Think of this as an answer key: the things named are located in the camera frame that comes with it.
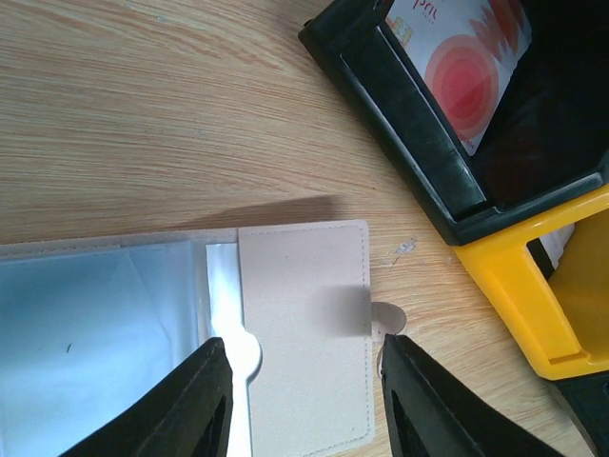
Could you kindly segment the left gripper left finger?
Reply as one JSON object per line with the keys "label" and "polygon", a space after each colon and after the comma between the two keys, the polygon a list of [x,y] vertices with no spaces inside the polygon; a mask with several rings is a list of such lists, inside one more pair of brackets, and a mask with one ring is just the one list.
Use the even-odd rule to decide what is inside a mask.
{"label": "left gripper left finger", "polygon": [[226,456],[233,407],[224,341],[213,337],[66,456]]}

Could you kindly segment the beige card holder wallet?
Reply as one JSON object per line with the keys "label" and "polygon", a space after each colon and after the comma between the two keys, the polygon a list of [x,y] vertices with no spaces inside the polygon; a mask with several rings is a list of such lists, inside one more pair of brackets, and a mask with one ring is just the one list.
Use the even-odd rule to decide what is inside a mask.
{"label": "beige card holder wallet", "polygon": [[226,456],[331,456],[375,435],[359,220],[4,245],[1,452],[64,453],[204,342],[232,369]]}

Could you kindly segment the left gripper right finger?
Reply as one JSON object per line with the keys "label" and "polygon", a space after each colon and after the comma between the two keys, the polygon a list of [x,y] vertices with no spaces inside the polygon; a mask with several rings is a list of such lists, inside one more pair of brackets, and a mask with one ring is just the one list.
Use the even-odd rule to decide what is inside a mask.
{"label": "left gripper right finger", "polygon": [[382,384],[394,456],[559,455],[405,335],[384,337]]}

